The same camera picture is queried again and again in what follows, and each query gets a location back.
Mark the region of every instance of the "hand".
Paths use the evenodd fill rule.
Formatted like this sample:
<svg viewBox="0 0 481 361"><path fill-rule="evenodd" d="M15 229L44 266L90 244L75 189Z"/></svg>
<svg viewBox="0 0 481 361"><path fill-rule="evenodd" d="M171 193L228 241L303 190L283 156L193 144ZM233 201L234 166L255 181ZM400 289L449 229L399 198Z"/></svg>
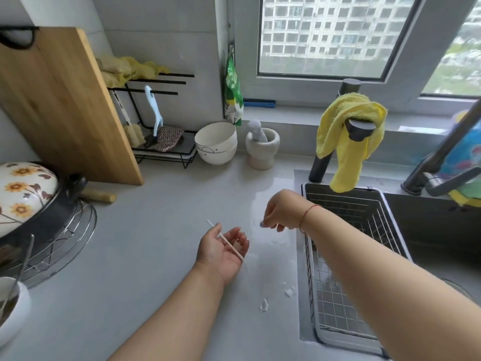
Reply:
<svg viewBox="0 0 481 361"><path fill-rule="evenodd" d="M221 230L222 225L217 223L202 237L196 261L213 267L221 276L224 285L228 285L241 269L242 261L219 236ZM249 250L249 240L240 227L232 228L224 233L224 237L245 257Z"/></svg>
<svg viewBox="0 0 481 361"><path fill-rule="evenodd" d="M294 191L281 190L269 200L261 226L272 229L277 227L278 232L282 232L285 227L298 228L304 213L312 205L312 202Z"/></svg>

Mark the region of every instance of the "wire basket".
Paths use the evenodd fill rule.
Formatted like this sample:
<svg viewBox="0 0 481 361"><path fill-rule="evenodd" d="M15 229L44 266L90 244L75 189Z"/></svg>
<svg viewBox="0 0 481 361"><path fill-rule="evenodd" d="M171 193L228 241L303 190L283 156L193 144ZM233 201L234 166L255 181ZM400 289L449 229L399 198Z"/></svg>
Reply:
<svg viewBox="0 0 481 361"><path fill-rule="evenodd" d="M50 279L77 257L92 237L96 224L95 207L78 200L72 217L60 234L45 243L45 248L28 260L20 280L30 288ZM3 266L0 276L16 278L21 265L21 261L14 261Z"/></svg>
<svg viewBox="0 0 481 361"><path fill-rule="evenodd" d="M354 189L338 194L327 185L305 184L303 195L335 213L358 230L394 252L411 260L404 240L382 193L375 189ZM368 324L360 317L341 284L306 235L311 319L317 337L326 343L385 354ZM326 331L336 337L326 336Z"/></svg>

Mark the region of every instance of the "person's left hand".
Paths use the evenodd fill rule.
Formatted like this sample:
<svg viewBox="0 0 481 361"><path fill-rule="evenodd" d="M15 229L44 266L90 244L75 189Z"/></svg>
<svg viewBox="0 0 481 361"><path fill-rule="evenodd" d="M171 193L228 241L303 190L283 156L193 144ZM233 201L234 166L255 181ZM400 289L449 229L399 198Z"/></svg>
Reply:
<svg viewBox="0 0 481 361"><path fill-rule="evenodd" d="M228 285L241 269L242 261L232 252L231 247L219 236L222 225L217 223L202 237L197 251L197 262L212 266ZM249 250L249 240L240 227L224 233L235 249L245 258Z"/></svg>

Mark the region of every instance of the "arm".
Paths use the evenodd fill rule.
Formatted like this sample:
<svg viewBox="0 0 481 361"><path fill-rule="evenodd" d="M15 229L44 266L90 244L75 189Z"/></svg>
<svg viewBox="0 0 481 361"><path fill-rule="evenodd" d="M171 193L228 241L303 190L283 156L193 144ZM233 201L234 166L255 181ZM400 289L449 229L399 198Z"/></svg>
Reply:
<svg viewBox="0 0 481 361"><path fill-rule="evenodd" d="M283 190L263 225L298 228L312 205ZM471 300L322 207L301 227L393 359L481 359L481 309Z"/></svg>
<svg viewBox="0 0 481 361"><path fill-rule="evenodd" d="M202 237L196 262L184 280L108 361L201 359L224 287L242 265L218 238L221 230L217 224ZM246 255L249 241L240 228L224 236Z"/></svg>

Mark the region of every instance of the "kitchen counter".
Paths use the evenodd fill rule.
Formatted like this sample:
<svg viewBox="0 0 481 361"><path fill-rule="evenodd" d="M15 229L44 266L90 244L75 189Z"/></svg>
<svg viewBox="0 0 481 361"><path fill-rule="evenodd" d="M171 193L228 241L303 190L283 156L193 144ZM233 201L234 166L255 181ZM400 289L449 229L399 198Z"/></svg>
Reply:
<svg viewBox="0 0 481 361"><path fill-rule="evenodd" d="M62 271L31 289L28 322L0 350L0 359L108 358L189 271L209 229L206 219L221 222L225 230L241 226L251 247L246 266L225 290L205 359L380 359L300 340L298 299L284 294L288 286L297 288L296 232L259 226L268 199L293 189L294 170L309 170L312 161L278 155L268 171L250 168L243 152L218 167L197 157L186 170L178 163L143 161L144 186L92 183L117 193L117 202L96 205L97 228L87 246ZM363 175L399 180L411 170L366 163ZM266 312L259 309L264 297Z"/></svg>

